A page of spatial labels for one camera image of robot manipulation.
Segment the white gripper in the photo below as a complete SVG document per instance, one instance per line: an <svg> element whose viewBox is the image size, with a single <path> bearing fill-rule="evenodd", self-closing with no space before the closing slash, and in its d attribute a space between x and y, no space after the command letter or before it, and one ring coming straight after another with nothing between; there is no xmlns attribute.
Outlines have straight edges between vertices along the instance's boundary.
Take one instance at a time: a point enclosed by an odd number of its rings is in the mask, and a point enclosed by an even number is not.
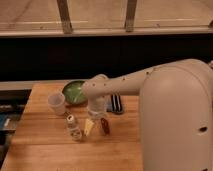
<svg viewBox="0 0 213 171"><path fill-rule="evenodd" d="M87 106L89 117L85 120L84 134L89 136L95 123L93 120L98 120L106 116L106 100L103 97L97 99L89 99ZM102 121L99 121L99 131L101 135L106 135Z"/></svg>

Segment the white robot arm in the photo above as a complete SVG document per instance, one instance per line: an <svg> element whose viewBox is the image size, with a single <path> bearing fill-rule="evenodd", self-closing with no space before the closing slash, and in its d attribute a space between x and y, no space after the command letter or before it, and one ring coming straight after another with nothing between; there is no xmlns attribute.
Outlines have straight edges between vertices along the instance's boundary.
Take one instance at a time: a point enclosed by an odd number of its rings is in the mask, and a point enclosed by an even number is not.
<svg viewBox="0 0 213 171"><path fill-rule="evenodd" d="M82 86L92 118L106 95L137 95L143 171L213 171L213 68L197 59L153 66Z"/></svg>

